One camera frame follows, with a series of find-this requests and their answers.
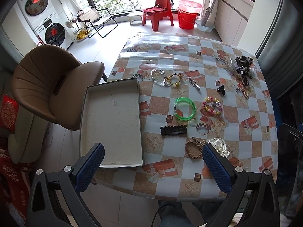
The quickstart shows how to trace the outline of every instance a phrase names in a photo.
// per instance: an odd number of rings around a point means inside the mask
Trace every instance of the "black cable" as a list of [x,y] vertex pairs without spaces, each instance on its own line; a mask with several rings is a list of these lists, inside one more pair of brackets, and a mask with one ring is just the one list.
[[163,208],[163,207],[165,207],[165,206],[173,206],[174,208],[176,207],[174,204],[165,204],[165,205],[159,207],[158,210],[156,211],[155,215],[154,215],[154,218],[153,218],[152,223],[151,223],[151,227],[154,225],[154,221],[155,221],[155,218],[156,218],[156,216],[157,216],[157,213],[159,212],[159,210],[160,210],[161,208]]

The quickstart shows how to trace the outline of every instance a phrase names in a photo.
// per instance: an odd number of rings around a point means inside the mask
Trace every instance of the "white tray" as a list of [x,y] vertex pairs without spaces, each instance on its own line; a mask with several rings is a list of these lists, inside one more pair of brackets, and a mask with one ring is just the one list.
[[80,127],[80,156],[86,155],[96,142],[105,148],[100,167],[143,165],[137,78],[87,88]]

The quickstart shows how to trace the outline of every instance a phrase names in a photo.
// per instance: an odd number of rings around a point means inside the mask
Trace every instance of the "red bucket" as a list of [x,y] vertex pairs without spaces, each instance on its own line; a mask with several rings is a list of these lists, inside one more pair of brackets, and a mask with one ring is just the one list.
[[179,27],[186,30],[192,30],[196,23],[197,13],[188,13],[177,7]]

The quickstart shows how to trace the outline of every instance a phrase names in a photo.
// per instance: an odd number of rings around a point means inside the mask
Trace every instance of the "green bracelet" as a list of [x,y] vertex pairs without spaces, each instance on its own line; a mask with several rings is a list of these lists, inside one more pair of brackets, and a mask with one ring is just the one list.
[[[179,102],[186,102],[186,103],[188,103],[189,105],[192,106],[193,112],[192,112],[192,114],[189,117],[184,118],[184,117],[180,117],[177,114],[177,103],[179,103]],[[194,116],[195,113],[196,113],[196,106],[194,105],[194,103],[192,102],[192,100],[190,100],[190,99],[188,99],[186,97],[180,97],[180,98],[176,99],[175,104],[174,104],[174,115],[175,115],[175,117],[177,119],[182,120],[182,121],[191,120],[193,118],[193,116]]]

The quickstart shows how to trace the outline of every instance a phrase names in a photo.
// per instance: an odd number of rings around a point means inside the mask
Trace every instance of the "white scrunchie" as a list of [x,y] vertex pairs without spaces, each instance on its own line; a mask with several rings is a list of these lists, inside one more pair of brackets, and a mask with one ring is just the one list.
[[217,152],[222,157],[229,157],[230,152],[227,150],[227,145],[225,141],[219,137],[216,137],[214,139],[210,139],[209,143],[217,150]]

